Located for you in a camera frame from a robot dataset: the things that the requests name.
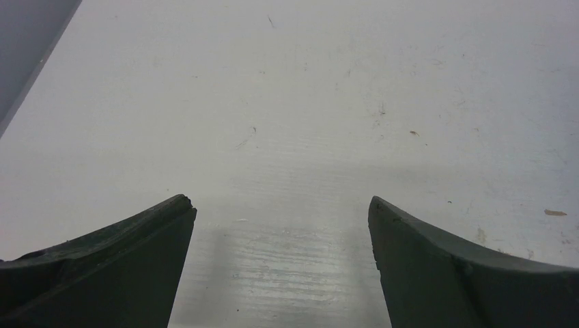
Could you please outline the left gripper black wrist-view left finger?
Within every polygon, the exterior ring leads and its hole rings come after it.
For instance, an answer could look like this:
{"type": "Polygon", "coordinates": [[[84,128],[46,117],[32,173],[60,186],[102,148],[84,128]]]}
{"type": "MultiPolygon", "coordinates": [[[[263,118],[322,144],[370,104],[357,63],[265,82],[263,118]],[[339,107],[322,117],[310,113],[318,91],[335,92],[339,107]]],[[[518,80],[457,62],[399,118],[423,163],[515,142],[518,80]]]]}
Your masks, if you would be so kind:
{"type": "Polygon", "coordinates": [[[166,327],[197,211],[182,194],[1,263],[2,327],[166,327]]]}

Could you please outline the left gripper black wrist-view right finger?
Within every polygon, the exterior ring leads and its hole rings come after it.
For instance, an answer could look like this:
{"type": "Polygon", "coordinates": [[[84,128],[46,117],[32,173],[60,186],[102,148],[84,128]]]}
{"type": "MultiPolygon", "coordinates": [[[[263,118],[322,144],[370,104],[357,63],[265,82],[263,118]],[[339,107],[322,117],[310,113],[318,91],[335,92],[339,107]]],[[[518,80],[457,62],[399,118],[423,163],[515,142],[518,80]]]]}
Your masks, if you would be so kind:
{"type": "Polygon", "coordinates": [[[368,224],[393,327],[577,327],[578,270],[504,254],[375,196],[368,224]]]}

